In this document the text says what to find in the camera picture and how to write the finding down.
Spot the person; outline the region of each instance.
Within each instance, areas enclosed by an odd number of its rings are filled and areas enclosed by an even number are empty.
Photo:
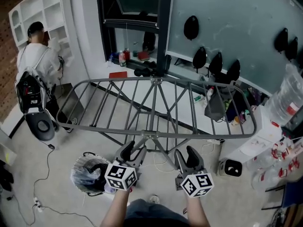
[[[17,69],[23,71],[26,67],[34,67],[42,75],[43,81],[47,88],[51,91],[54,86],[54,74],[62,69],[62,63],[59,60],[58,53],[44,45],[44,27],[41,22],[34,22],[27,30],[28,42],[21,49],[17,57]],[[45,108],[49,111],[53,118],[56,119],[59,106],[54,95],[51,95]],[[63,112],[58,114],[60,122],[67,122],[67,117]],[[76,124],[77,118],[73,118],[68,123]],[[72,128],[64,128],[68,133]]]
[[[100,227],[119,226],[199,226],[210,227],[199,198],[187,199],[187,217],[159,204],[159,197],[151,196],[150,202],[137,199],[127,207],[129,191],[118,190]]]

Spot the white t-shirt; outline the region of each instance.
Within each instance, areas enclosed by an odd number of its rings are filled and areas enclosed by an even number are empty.
[[[17,57],[18,71],[23,71],[26,67],[34,67],[38,62],[36,70],[44,77],[48,88],[51,88],[53,84],[57,83],[58,69],[60,68],[58,53],[43,44],[34,43],[28,44],[19,51]]]

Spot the jeans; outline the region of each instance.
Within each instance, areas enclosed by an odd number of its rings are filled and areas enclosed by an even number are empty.
[[[147,203],[143,199],[137,199],[127,207],[125,219],[128,218],[170,218],[188,224],[188,220],[183,216],[161,204]]]

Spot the trash can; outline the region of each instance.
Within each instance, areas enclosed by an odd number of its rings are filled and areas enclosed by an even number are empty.
[[[220,176],[241,176],[242,163],[227,159],[219,163],[217,175]]]
[[[91,152],[84,152],[71,170],[71,181],[81,191],[93,197],[104,192],[105,172],[110,162]]]

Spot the window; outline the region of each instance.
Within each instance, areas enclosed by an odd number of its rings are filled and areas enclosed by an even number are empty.
[[[137,52],[147,51],[164,75],[171,0],[98,0],[105,57],[129,49],[132,66],[142,67]]]

